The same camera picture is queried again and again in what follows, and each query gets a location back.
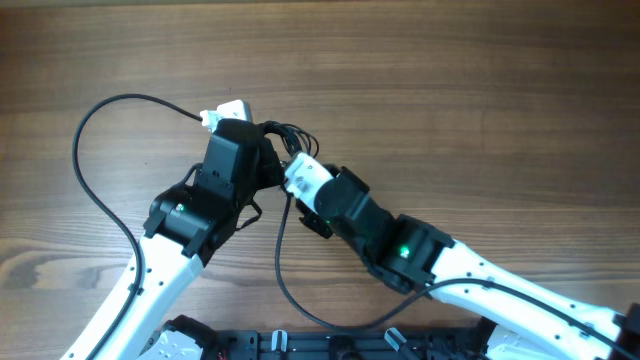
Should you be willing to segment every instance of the tabletop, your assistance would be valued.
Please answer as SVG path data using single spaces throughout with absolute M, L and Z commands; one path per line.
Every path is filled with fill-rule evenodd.
M 0 359 L 61 356 L 131 256 L 71 167 L 71 140 L 118 93 L 192 112 L 244 99 L 301 126 L 393 214 L 579 301 L 640 300 L 640 8 L 632 2 L 374 1 L 0 10 Z M 136 236 L 153 198 L 202 161 L 208 133 L 142 101 L 100 110 L 88 183 Z M 285 157 L 279 142 L 281 157 Z M 171 308 L 214 329 L 321 330 L 274 275 L 285 197 L 233 236 Z M 283 276 L 344 325 L 404 297 L 292 211 Z M 389 324 L 459 326 L 420 301 Z

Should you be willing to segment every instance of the wooden surface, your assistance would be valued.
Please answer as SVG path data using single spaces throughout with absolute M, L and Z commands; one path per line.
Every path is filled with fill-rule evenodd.
M 194 112 L 248 100 L 256 121 L 315 134 L 320 159 L 351 168 L 392 213 L 625 311 L 640 300 L 638 15 L 624 2 L 537 0 L 1 11 L 0 359 L 60 356 L 131 255 L 70 158 L 82 115 L 123 92 Z M 151 200 L 206 144 L 191 120 L 125 101 L 90 121 L 81 164 L 139 236 Z M 216 253 L 167 318 L 319 330 L 275 281 L 284 197 L 257 202 L 263 219 Z M 310 311 L 357 324 L 402 300 L 296 217 L 284 277 Z M 395 324 L 474 320 L 425 300 Z

